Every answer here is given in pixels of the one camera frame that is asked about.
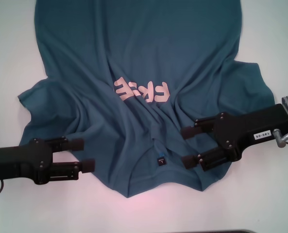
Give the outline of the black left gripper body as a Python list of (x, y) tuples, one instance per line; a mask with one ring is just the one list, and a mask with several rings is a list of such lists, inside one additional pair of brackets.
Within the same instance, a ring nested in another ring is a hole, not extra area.
[(52, 164), (48, 140), (35, 138), (25, 145), (0, 148), (0, 180), (28, 178), (38, 185), (47, 184)]

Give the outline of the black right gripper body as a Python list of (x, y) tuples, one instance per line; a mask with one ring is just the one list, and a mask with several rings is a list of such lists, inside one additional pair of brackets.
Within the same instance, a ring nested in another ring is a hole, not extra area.
[(221, 113), (214, 123), (213, 133), (226, 161), (236, 162), (246, 148), (273, 140), (275, 129), (288, 133), (288, 114), (281, 104), (240, 116)]

